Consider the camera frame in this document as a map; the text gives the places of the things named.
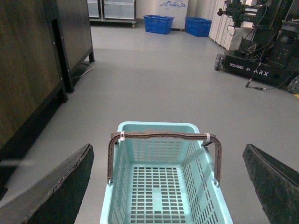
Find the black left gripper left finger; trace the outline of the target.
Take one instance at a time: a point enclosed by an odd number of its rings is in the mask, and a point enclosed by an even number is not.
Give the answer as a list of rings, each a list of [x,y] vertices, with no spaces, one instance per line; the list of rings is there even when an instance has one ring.
[[[80,210],[93,166],[86,144],[32,187],[0,209],[2,224],[73,224]]]

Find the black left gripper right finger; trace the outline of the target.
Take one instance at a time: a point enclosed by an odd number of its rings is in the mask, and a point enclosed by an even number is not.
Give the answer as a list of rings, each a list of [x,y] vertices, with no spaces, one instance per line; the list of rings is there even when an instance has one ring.
[[[299,222],[299,173],[247,144],[242,157],[257,197],[271,224]]]

